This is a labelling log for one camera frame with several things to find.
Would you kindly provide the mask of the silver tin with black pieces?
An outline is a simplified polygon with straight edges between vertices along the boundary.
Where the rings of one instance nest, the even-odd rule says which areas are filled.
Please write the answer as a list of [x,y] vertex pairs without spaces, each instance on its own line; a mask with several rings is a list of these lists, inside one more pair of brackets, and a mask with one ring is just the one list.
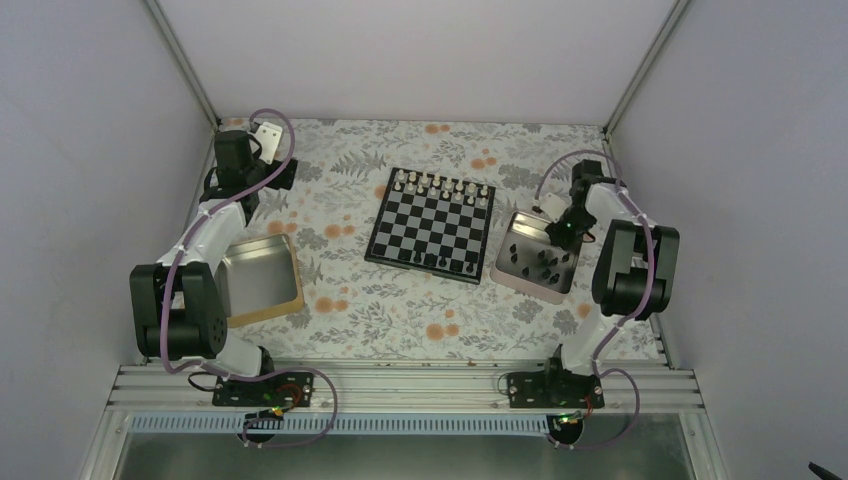
[[581,246],[555,246],[542,217],[515,211],[491,268],[491,279],[519,293],[559,305],[570,292]]

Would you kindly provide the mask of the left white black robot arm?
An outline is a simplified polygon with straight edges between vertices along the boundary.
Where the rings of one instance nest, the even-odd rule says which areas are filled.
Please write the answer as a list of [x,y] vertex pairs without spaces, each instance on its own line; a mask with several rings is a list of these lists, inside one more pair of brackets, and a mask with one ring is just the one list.
[[281,128],[268,122],[250,130],[219,132],[216,163],[207,173],[198,211],[177,244],[129,277],[138,350],[170,373],[199,367],[239,380],[255,405],[278,391],[267,351],[228,334],[224,302],[214,275],[232,241],[249,224],[263,188],[288,189],[296,163],[276,159]]

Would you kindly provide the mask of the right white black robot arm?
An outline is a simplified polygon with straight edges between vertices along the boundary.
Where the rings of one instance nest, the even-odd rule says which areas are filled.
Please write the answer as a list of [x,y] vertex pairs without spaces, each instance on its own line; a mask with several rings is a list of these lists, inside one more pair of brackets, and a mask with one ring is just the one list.
[[552,245],[572,251],[590,239],[596,225],[604,226],[606,237],[591,283],[597,309],[545,365],[541,391],[555,407],[599,396],[601,357],[615,336],[629,321],[667,307],[680,242],[676,229],[650,220],[598,161],[573,167],[569,194],[570,205],[545,229]]

